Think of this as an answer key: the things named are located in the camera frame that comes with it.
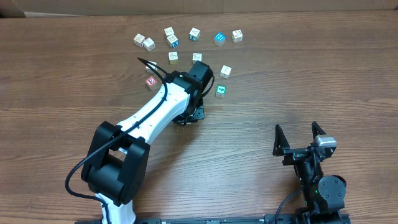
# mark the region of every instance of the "cube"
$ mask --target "cube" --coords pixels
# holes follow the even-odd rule
[[[201,62],[201,54],[200,53],[193,53],[192,64],[195,64],[196,61]]]
[[[157,81],[153,76],[147,78],[145,80],[145,83],[147,84],[150,90],[154,90],[157,87]]]
[[[226,93],[226,87],[222,85],[218,85],[216,89],[216,96],[220,98],[224,98]]]
[[[174,34],[172,34],[167,37],[167,43],[169,43],[171,48],[174,48],[174,47],[178,46],[178,39]]]
[[[240,42],[243,40],[243,34],[241,30],[232,31],[232,40],[234,43]]]
[[[196,28],[192,28],[191,32],[189,32],[189,39],[193,41],[198,41],[199,36],[200,36],[200,30]]]
[[[170,35],[173,35],[174,34],[173,27],[169,27],[169,28],[164,29],[164,32],[166,33],[166,37],[168,37]]]
[[[229,78],[229,74],[231,73],[231,70],[232,70],[232,68],[230,68],[226,65],[223,65],[223,68],[221,69],[221,72],[220,72],[220,76],[224,77],[224,78]]]
[[[222,33],[218,33],[217,35],[214,36],[214,43],[221,47],[223,45],[223,43],[225,42],[225,36]]]
[[[136,37],[134,38],[134,43],[138,47],[142,47],[144,45],[144,40],[145,40],[145,37],[143,35],[137,34]]]
[[[173,65],[175,63],[178,63],[178,54],[177,54],[177,52],[169,52],[169,61],[170,61],[171,65]]]
[[[153,66],[153,65],[149,65],[149,66],[151,66],[155,71],[157,71],[157,67],[155,67],[155,66]],[[146,70],[147,70],[147,72],[153,73],[153,74],[154,74],[154,72],[153,72],[148,66],[146,66]]]
[[[155,42],[151,38],[148,38],[144,41],[144,47],[150,52],[155,48]]]

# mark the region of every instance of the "table surface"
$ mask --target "table surface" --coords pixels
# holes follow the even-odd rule
[[[216,74],[206,118],[169,124],[150,149],[134,201],[141,217],[261,216],[299,187],[272,156],[275,125],[292,147],[312,141],[311,122],[335,136],[325,175],[348,183],[353,223],[398,218],[398,12],[296,12],[0,20],[0,223],[73,223],[101,216],[98,202],[64,188],[96,127],[126,119],[155,94],[136,58],[188,71],[192,54]],[[180,45],[171,49],[164,28]],[[201,30],[198,42],[188,38]],[[232,43],[241,29],[243,41]],[[221,47],[217,32],[226,35]],[[137,34],[156,48],[134,45]],[[168,52],[179,63],[169,65]],[[219,76],[232,67],[229,79]],[[79,174],[72,189],[90,194]],[[303,206],[291,200],[282,213]]]

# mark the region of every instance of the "wood grain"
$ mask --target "wood grain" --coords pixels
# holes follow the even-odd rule
[[[322,163],[347,182],[353,223],[398,218],[398,12],[295,12],[202,16],[0,20],[0,223],[73,223],[101,216],[96,202],[67,194],[69,170],[96,127],[135,113],[155,94],[136,59],[188,71],[192,53],[227,86],[205,99],[206,118],[168,125],[153,143],[139,216],[259,216],[298,187],[293,167],[272,157],[274,126],[292,147],[311,141],[311,122],[338,140]],[[163,29],[180,39],[169,65]],[[188,39],[192,27],[198,42]],[[242,29],[244,40],[230,34]],[[222,47],[213,43],[226,34]],[[137,34],[156,48],[134,45]],[[218,76],[232,67],[230,79]],[[72,188],[90,194],[79,175]],[[302,198],[282,212],[303,206]]]

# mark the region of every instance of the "green cube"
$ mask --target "green cube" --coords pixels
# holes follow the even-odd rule
[[[226,87],[223,85],[218,85],[216,89],[216,96],[220,98],[224,98],[226,93]]]

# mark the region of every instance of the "red cube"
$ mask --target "red cube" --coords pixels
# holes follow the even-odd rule
[[[155,89],[155,87],[157,87],[157,81],[153,76],[147,78],[147,80],[145,80],[145,83],[150,90],[153,90]]]

